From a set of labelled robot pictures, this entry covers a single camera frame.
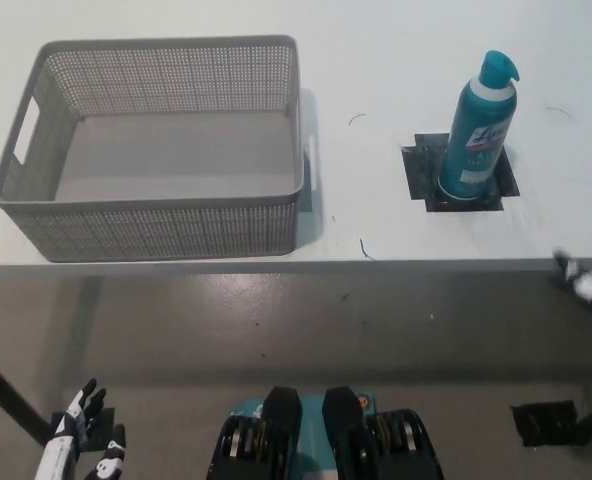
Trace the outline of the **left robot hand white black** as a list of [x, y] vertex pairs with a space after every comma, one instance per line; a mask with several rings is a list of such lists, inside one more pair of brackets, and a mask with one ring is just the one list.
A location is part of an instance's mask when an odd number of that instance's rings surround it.
[[[80, 454], [89, 443], [104, 408], [106, 393], [105, 388], [97, 390], [94, 378], [77, 392], [43, 450], [36, 480], [74, 478]], [[111, 431], [102, 458], [85, 478], [119, 479], [124, 469], [126, 446], [125, 425], [117, 424]]]

